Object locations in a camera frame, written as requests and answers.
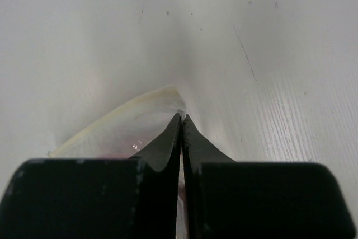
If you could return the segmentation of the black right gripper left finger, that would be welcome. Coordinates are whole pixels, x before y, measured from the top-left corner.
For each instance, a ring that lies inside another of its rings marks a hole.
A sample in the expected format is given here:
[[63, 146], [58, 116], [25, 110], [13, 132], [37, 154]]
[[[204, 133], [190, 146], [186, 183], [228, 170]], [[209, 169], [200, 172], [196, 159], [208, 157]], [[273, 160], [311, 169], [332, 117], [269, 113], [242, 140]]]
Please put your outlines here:
[[126, 159], [24, 162], [1, 200], [2, 238], [175, 238], [181, 117]]

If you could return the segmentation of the clear zip top bag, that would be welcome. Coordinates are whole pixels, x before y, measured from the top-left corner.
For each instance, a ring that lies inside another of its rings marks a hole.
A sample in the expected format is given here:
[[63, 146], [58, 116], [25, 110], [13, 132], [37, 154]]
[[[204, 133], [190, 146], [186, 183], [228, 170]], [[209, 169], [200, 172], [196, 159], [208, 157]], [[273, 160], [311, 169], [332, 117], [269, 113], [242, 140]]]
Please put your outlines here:
[[175, 86], [147, 92], [109, 112], [69, 138], [50, 158], [128, 158], [164, 131], [174, 114], [186, 114]]

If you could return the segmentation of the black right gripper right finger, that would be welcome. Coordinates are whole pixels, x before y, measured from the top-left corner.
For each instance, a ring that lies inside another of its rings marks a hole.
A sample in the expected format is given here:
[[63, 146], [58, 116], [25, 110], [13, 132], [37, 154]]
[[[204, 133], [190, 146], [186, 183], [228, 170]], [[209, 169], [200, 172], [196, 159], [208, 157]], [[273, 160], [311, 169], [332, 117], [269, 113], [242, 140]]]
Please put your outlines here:
[[338, 181], [313, 162], [237, 162], [182, 127], [190, 238], [355, 238]]

